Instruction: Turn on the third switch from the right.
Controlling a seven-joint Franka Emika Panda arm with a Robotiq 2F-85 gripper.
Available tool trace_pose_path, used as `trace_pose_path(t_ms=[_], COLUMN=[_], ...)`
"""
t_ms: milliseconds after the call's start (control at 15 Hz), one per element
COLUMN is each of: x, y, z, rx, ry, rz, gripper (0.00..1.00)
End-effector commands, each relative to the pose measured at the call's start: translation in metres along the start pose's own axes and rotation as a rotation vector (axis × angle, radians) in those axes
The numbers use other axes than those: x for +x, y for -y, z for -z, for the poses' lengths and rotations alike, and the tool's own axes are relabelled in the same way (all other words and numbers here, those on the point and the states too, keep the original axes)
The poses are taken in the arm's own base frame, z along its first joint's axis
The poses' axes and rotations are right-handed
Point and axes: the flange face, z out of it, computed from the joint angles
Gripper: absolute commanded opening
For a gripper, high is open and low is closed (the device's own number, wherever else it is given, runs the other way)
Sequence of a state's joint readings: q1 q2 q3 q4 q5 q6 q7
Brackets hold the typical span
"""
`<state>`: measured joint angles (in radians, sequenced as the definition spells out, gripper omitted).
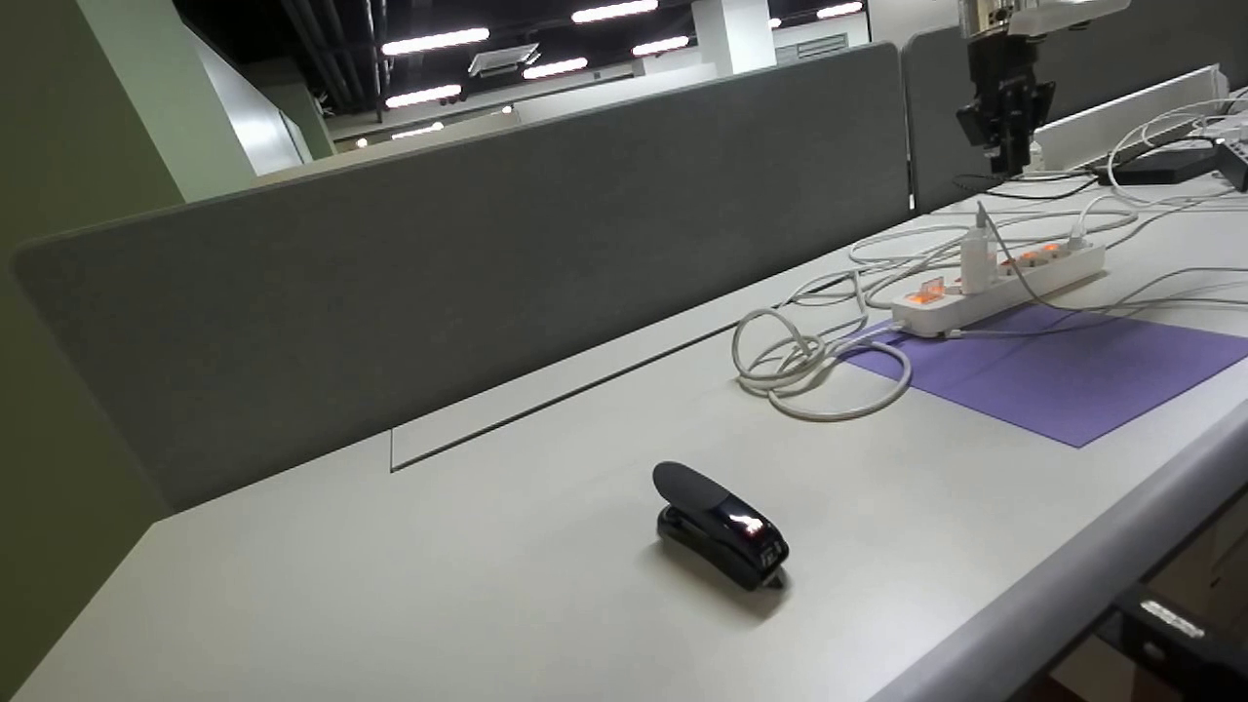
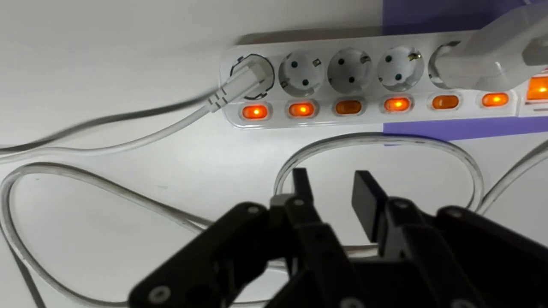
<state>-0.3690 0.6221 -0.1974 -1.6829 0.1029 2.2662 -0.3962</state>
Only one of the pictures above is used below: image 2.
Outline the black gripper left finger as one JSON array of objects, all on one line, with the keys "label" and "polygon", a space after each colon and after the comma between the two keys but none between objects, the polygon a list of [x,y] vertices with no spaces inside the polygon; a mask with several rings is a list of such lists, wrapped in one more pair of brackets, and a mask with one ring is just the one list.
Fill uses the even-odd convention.
[{"label": "black gripper left finger", "polygon": [[309,205],[314,204],[314,193],[309,180],[309,173],[306,168],[294,169],[294,188],[295,193],[304,198]]}]

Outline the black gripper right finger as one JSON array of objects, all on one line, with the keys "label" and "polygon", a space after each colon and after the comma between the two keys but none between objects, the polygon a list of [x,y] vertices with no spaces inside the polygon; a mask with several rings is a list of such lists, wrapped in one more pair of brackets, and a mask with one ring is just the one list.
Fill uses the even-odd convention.
[{"label": "black gripper right finger", "polygon": [[374,243],[381,239],[388,200],[388,193],[371,171],[355,173],[352,205],[365,234]]}]

